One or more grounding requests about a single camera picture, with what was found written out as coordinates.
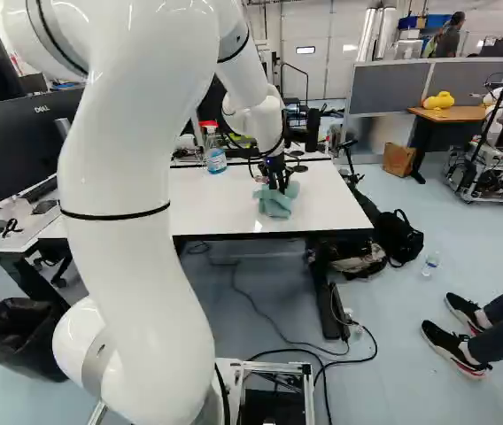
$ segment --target black trash bin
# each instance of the black trash bin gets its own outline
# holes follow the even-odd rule
[[[0,302],[0,365],[56,383],[68,379],[51,348],[61,316],[59,308],[46,301],[7,298]]]

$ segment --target wall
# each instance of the wall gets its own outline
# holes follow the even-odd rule
[[[269,45],[282,52],[283,60],[308,72],[310,99],[346,96],[367,4],[368,0],[303,0],[267,5]],[[413,0],[413,11],[420,12],[422,4],[423,0]],[[401,15],[408,5],[409,0],[399,0]],[[247,9],[254,38],[265,39],[264,6]],[[464,56],[480,51],[478,42],[487,35],[503,35],[503,0],[429,0],[430,13],[456,11],[467,14],[461,37]],[[316,51],[298,55],[298,46],[314,46]],[[305,78],[286,72],[284,91],[287,97],[304,98]]]

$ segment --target gray floor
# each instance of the gray floor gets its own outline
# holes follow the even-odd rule
[[[370,281],[340,283],[340,292],[355,317],[368,326],[379,343],[371,363],[334,368],[329,372],[330,404],[335,424],[503,423],[503,362],[490,378],[470,382],[458,375],[423,341],[422,319],[462,331],[444,308],[448,290],[485,303],[503,291],[503,206],[464,205],[437,179],[437,167],[427,166],[429,183],[386,174],[380,166],[357,166],[366,175],[360,189],[382,210],[403,208],[425,232],[422,256],[406,267],[386,269]],[[329,211],[328,214],[341,213]],[[213,261],[239,260],[236,284],[256,299],[289,338],[325,344],[321,337],[313,293],[297,240],[215,243]],[[432,279],[421,277],[423,256],[440,251],[441,267]],[[246,358],[285,345],[249,302],[230,289],[229,267],[211,267],[204,255],[185,255],[183,265],[211,323],[219,356]],[[83,295],[75,286],[72,300]],[[0,270],[0,299],[18,291]],[[371,352],[366,336],[353,339],[348,359]],[[307,359],[296,355],[271,360]],[[74,384],[49,384],[19,377],[0,367],[0,424],[51,425],[86,422],[94,401]],[[317,420],[326,423],[317,390]],[[123,424],[112,417],[104,424]]]

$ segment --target yellow toy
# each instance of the yellow toy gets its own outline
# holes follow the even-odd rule
[[[438,96],[427,97],[422,103],[425,109],[448,109],[454,105],[454,97],[448,91],[441,91]]]

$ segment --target sneaker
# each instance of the sneaker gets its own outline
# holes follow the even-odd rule
[[[481,380],[486,377],[490,365],[473,365],[466,360],[464,353],[458,346],[470,339],[467,335],[449,334],[443,331],[432,321],[424,321],[421,325],[422,335],[432,349],[440,354],[465,376],[470,379]]]
[[[479,335],[485,331],[485,328],[478,323],[478,319],[475,315],[475,312],[480,310],[478,304],[468,301],[463,297],[459,297],[452,292],[446,294],[445,303],[454,316],[470,328],[472,334]]]

